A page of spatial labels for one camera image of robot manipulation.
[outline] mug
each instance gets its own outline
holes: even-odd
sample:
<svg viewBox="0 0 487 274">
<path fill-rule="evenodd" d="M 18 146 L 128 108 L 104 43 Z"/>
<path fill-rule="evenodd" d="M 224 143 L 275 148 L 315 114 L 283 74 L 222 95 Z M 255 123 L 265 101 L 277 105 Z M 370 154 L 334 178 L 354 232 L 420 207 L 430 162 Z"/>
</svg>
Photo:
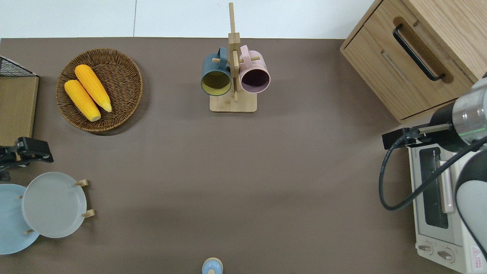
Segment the mug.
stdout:
<svg viewBox="0 0 487 274">
<path fill-rule="evenodd" d="M 213 62 L 213 58 L 220 59 L 220 62 Z M 203 61 L 201 88 L 209 95 L 220 96 L 230 90 L 230 66 L 226 61 L 226 49 L 224 47 L 220 47 L 218 53 L 206 56 Z"/>
<path fill-rule="evenodd" d="M 247 45 L 240 47 L 243 64 L 240 64 L 240 86 L 250 93 L 264 91 L 270 84 L 271 77 L 267 71 L 262 54 L 255 50 L 248 50 Z M 259 60 L 250 60 L 252 57 L 259 57 Z"/>
</svg>

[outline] round wicker basket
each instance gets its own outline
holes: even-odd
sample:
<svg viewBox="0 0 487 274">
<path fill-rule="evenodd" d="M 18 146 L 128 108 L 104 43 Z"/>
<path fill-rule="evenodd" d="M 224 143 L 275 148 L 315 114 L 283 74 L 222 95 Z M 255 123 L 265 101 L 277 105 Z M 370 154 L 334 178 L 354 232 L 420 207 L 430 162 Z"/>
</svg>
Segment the round wicker basket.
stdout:
<svg viewBox="0 0 487 274">
<path fill-rule="evenodd" d="M 101 119 L 90 122 L 76 108 L 64 90 L 64 83 L 76 79 L 75 68 L 80 64 L 90 66 L 107 91 L 112 112 L 97 107 Z M 135 62 L 114 49 L 94 49 L 84 52 L 69 62 L 59 75 L 56 101 L 59 111 L 73 126 L 89 131 L 104 132 L 127 121 L 137 109 L 142 98 L 142 75 Z"/>
</svg>

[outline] brown tabletop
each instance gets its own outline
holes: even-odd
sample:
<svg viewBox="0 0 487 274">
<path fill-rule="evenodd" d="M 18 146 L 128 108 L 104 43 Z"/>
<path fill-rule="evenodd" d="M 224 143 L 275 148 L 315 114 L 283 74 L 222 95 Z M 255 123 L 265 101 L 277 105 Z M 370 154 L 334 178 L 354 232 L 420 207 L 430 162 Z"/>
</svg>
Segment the brown tabletop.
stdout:
<svg viewBox="0 0 487 274">
<path fill-rule="evenodd" d="M 59 171 L 88 179 L 97 215 L 72 235 L 40 236 L 0 256 L 0 273 L 450 273 L 415 250 L 412 206 L 380 205 L 381 134 L 398 126 L 339 52 L 342 40 L 245 39 L 271 84 L 251 114 L 213 113 L 203 58 L 226 39 L 2 39 L 0 54 L 40 75 L 33 137 L 54 163 L 11 170 L 27 186 Z M 70 125 L 56 106 L 64 66 L 94 48 L 138 64 L 134 116 L 104 136 Z M 411 191 L 405 151 L 386 173 L 389 201 Z"/>
</svg>

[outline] black drawer handle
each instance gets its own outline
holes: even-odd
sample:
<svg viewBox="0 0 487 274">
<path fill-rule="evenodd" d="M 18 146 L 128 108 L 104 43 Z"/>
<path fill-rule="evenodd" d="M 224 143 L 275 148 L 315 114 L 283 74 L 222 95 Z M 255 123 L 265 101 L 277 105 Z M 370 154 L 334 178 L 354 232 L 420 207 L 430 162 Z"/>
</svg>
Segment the black drawer handle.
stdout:
<svg viewBox="0 0 487 274">
<path fill-rule="evenodd" d="M 426 66 L 426 64 L 419 58 L 418 54 L 414 52 L 414 50 L 406 43 L 406 41 L 402 38 L 399 34 L 399 29 L 402 27 L 402 24 L 399 24 L 393 31 L 393 36 L 396 41 L 401 45 L 401 47 L 406 51 L 406 53 L 411 57 L 411 59 L 418 65 L 418 67 L 423 71 L 423 73 L 431 80 L 431 81 L 438 81 L 439 79 L 443 78 L 445 74 L 443 73 L 440 76 L 436 76 L 431 72 L 431 70 Z"/>
</svg>

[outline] warning label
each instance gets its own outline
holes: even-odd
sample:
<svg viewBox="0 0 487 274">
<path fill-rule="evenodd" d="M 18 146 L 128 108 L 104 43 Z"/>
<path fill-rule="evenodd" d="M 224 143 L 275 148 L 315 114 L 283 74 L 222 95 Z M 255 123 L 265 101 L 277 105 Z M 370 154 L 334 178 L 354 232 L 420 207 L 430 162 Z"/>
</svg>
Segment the warning label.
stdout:
<svg viewBox="0 0 487 274">
<path fill-rule="evenodd" d="M 472 246 L 472 267 L 473 270 L 482 270 L 484 269 L 482 265 L 482 253 L 478 246 Z"/>
</svg>

